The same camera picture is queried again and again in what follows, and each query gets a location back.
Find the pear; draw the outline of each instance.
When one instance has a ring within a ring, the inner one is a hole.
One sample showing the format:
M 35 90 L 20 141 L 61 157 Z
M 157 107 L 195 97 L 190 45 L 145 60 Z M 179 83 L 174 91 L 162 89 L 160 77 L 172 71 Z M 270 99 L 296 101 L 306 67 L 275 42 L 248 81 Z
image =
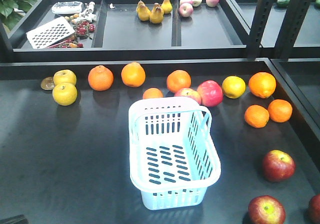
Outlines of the pear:
M 140 4 L 139 11 L 138 11 L 138 17 L 141 21 L 147 21 L 149 20 L 151 11 L 148 9 L 148 7 L 145 4 Z
M 140 4 L 145 4 L 142 0 L 140 0 L 136 6 L 136 12 L 138 13 L 139 12 L 139 7 L 140 7 Z
M 154 11 L 151 11 L 149 19 L 151 23 L 161 23 L 164 19 L 163 17 L 161 7 L 156 7 Z
M 172 11 L 172 4 L 170 0 L 163 0 L 161 8 L 163 9 L 165 14 L 170 13 Z
M 161 9 L 161 13 L 162 13 L 162 15 L 164 15 L 165 11 L 163 10 L 163 8 L 161 7 L 161 5 L 160 5 L 159 3 L 154 3 L 153 8 L 152 8 L 152 10 L 151 10 L 151 13 L 152 13 L 152 12 L 155 12 L 155 9 L 156 9 L 157 7 L 159 7 L 159 8 Z

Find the plastic basket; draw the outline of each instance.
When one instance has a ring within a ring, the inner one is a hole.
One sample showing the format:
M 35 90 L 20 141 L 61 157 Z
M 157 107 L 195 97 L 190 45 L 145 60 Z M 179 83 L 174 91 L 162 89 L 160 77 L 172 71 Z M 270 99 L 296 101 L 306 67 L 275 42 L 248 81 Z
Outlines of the plastic basket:
M 150 210 L 194 206 L 220 177 L 212 116 L 188 97 L 145 99 L 128 112 L 130 178 Z

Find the grater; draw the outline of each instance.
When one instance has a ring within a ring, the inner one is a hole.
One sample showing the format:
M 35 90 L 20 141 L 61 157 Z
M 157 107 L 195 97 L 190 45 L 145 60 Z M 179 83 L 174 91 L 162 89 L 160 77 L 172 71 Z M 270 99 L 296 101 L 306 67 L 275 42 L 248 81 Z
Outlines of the grater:
M 46 48 L 75 32 L 64 17 L 56 18 L 26 33 L 32 48 Z

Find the mandarin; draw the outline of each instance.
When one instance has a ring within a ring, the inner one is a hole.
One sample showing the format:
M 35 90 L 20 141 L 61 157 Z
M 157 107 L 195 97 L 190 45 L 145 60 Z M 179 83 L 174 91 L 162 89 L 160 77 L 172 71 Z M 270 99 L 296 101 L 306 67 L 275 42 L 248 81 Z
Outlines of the mandarin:
M 259 72 L 249 79 L 248 86 L 254 96 L 269 98 L 276 89 L 276 79 L 272 74 Z
M 146 72 L 138 62 L 131 62 L 123 67 L 121 78 L 126 86 L 138 88 L 145 82 Z
M 190 88 L 191 77 L 186 71 L 178 69 L 169 74 L 166 86 L 172 93 L 176 93 L 182 88 Z
M 163 98 L 163 97 L 164 97 L 164 94 L 158 88 L 149 88 L 144 92 L 144 94 L 142 96 L 143 99 Z
M 98 65 L 90 70 L 88 82 L 93 90 L 105 91 L 113 84 L 114 75 L 110 69 L 104 67 L 103 65 Z
M 292 115 L 292 106 L 288 101 L 275 99 L 269 104 L 268 112 L 271 120 L 277 123 L 283 123 L 290 119 Z
M 251 105 L 244 113 L 245 121 L 255 128 L 263 128 L 269 121 L 269 112 L 259 105 Z

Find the shelf compartment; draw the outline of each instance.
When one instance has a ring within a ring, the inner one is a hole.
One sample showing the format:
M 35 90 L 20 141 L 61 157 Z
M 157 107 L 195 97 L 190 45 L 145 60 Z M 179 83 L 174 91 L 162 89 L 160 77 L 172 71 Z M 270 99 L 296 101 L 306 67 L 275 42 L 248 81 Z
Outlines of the shelf compartment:
M 250 28 L 258 0 L 231 1 L 233 4 L 235 4 L 235 7 L 237 10 L 239 10 L 240 15 L 244 18 L 247 26 Z M 274 0 L 274 4 L 272 5 L 267 25 L 263 33 L 261 45 L 264 48 L 272 48 L 275 46 L 283 19 L 286 14 L 286 8 L 277 7 L 276 1 L 277 0 Z M 315 24 L 320 22 L 320 9 L 315 7 L 314 1 L 315 0 L 310 3 L 302 27 L 294 44 L 296 49 L 294 52 L 292 52 L 292 56 L 308 56 L 311 52 L 306 51 L 306 48 L 310 47 L 312 49 L 320 46 L 320 37 L 317 33 L 317 30 L 314 29 Z
M 207 7 L 205 0 L 189 18 L 178 14 L 179 0 L 171 0 L 173 10 L 161 24 L 139 20 L 135 11 L 139 0 L 78 0 L 96 3 L 96 31 L 83 39 L 81 49 L 32 49 L 26 32 L 58 17 L 51 7 L 59 1 L 39 0 L 9 33 L 16 62 L 159 60 L 244 57 L 248 28 L 230 0 Z M 143 0 L 149 8 L 154 2 Z

